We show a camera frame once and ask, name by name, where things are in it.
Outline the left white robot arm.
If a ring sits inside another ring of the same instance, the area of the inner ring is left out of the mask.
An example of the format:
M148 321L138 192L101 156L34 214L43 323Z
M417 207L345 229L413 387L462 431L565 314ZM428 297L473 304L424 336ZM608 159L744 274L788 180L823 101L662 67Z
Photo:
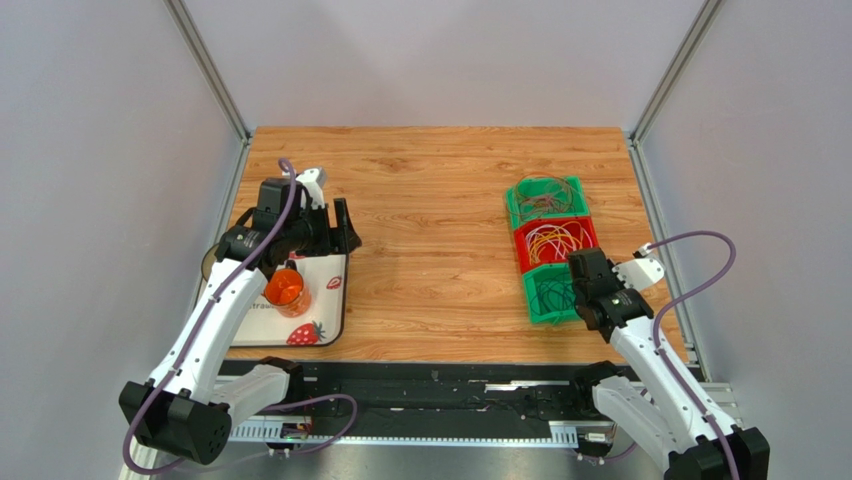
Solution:
M126 446L208 465L233 429L307 404L304 369L267 357L226 384L232 346L324 346L342 332L351 254L361 239L342 198L327 202L319 167L262 182L258 200L213 248L201 297L163 360L119 396Z

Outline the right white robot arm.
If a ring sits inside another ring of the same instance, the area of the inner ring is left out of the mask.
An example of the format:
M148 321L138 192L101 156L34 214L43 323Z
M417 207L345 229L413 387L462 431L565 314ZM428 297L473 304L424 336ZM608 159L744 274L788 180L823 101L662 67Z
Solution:
M642 295L665 276L643 246L615 263L599 247L570 253L575 310L588 329L628 362L641 394L613 366L601 363L583 381L594 409L613 420L651 456L666 479L765 479L770 445L755 427L742 428L680 362Z

